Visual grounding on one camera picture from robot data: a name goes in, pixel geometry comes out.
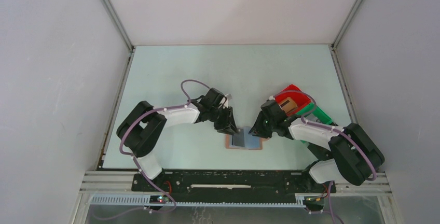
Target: white ceiling panel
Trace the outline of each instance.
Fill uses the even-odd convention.
[[[135,45],[332,43],[355,0],[111,0]]]

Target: red wire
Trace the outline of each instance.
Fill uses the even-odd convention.
[[[168,192],[168,194],[171,194],[171,192],[173,191],[173,188],[171,187],[171,183],[169,181],[165,181],[164,184],[168,184],[168,186],[170,187],[170,192]]]
[[[325,192],[327,192],[327,195],[324,197],[324,198],[326,198],[328,196],[328,188],[325,184],[323,184],[322,186],[324,186]]]

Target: white wall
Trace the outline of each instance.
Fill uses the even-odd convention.
[[[135,45],[330,44],[355,0],[111,0]]]
[[[100,0],[2,0],[0,216],[67,223],[128,51]]]
[[[338,48],[405,222],[438,223],[440,0],[366,0]]]

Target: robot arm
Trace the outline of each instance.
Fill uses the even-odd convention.
[[[154,107],[150,103],[139,102],[117,129],[118,137],[122,139],[129,126],[137,118],[153,109]],[[162,130],[173,125],[207,120],[212,121],[215,130],[220,133],[234,134],[237,132],[232,107],[228,106],[227,97],[215,88],[211,88],[206,95],[191,100],[190,104],[182,108],[164,108],[146,116],[141,121],[146,126],[143,128],[140,123],[135,125],[125,139],[124,145],[130,148],[134,159],[137,160],[148,178],[153,179],[162,171],[162,166],[152,152]]]
[[[319,184],[345,179],[353,185],[361,185],[372,174],[359,152],[337,131],[349,135],[375,169],[384,162],[383,154],[358,124],[351,123],[347,127],[319,124],[326,127],[319,128],[312,125],[312,121],[303,123],[300,116],[288,117],[275,100],[265,102],[261,109],[250,134],[269,138],[277,132],[279,136],[308,141],[330,151],[326,160],[310,168],[310,176]]]

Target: metal frame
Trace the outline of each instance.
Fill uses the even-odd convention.
[[[347,31],[347,28],[350,26],[351,21],[353,20],[353,17],[358,12],[361,4],[364,2],[364,0],[356,0],[353,4],[353,7],[351,7],[350,12],[347,15],[347,18],[345,19],[344,23],[342,24],[341,29],[339,30],[339,33],[336,35],[336,38],[332,44],[332,46],[336,49],[339,46],[339,43],[341,42],[345,32]]]
[[[120,35],[122,36],[124,42],[126,43],[128,49],[132,52],[130,59],[124,71],[124,75],[120,84],[118,94],[115,99],[115,106],[111,113],[111,117],[108,124],[108,129],[106,136],[104,137],[104,146],[102,149],[101,156],[98,162],[102,161],[105,156],[105,151],[108,146],[109,134],[112,132],[115,124],[115,114],[120,105],[121,95],[125,87],[128,72],[130,70],[131,62],[134,55],[134,46],[132,45],[119,17],[116,14],[110,0],[101,0],[104,7],[106,8],[110,18],[116,25]],[[357,122],[358,119],[355,114],[355,107],[352,103],[351,94],[349,87],[347,85],[342,66],[339,62],[337,56],[337,47],[341,42],[347,28],[352,22],[353,17],[358,11],[360,5],[364,0],[356,0],[350,13],[348,14],[344,24],[342,25],[335,41],[333,44],[329,45],[329,49],[333,58],[334,66],[338,79],[341,85],[341,89],[344,95],[344,99],[347,104],[347,109],[350,114],[351,121]],[[148,200],[149,195],[160,194],[159,192],[132,192],[131,184],[133,180],[133,175],[136,171],[87,171],[84,175],[81,188],[78,193],[78,197],[75,202],[74,211],[72,212],[70,224],[83,224],[87,220],[87,213],[91,204],[122,204],[122,205],[137,205],[141,206]],[[346,181],[337,181],[335,183],[337,188],[337,193],[332,194],[334,197],[349,197],[349,196],[375,196],[378,199],[382,215],[385,224],[395,224],[403,223],[401,214],[394,202],[393,195],[391,193],[391,188],[388,183],[388,179],[385,173],[378,173],[378,178],[375,181],[366,181],[361,186],[353,186]],[[260,207],[303,207],[302,200],[304,197],[313,197],[319,194],[313,193],[300,193],[295,194],[298,200],[298,204],[211,204],[212,206],[260,206]],[[210,206],[208,203],[178,203],[179,206]]]
[[[112,5],[112,2],[110,0],[101,0],[103,6],[105,7],[105,10],[107,11],[108,15],[110,16],[110,19],[115,24],[116,28],[118,29],[119,34],[123,38],[125,44],[127,45],[127,48],[129,51],[133,51],[134,46],[128,37],[127,31],[124,29],[124,26],[118,17],[118,14],[116,14],[116,10]]]
[[[131,186],[136,171],[87,171],[84,175],[76,210],[71,218],[71,224],[83,224],[86,221],[90,205],[132,205],[143,206],[150,195],[160,192],[133,192]],[[354,186],[347,181],[336,181],[337,192],[334,197],[374,196],[377,197],[386,224],[401,223],[400,214],[395,207],[391,188],[385,173],[378,173],[375,181],[366,181],[361,186]],[[295,194],[297,204],[237,204],[237,203],[181,203],[178,206],[233,206],[233,207],[305,207],[302,202],[305,197],[319,196],[316,193]]]

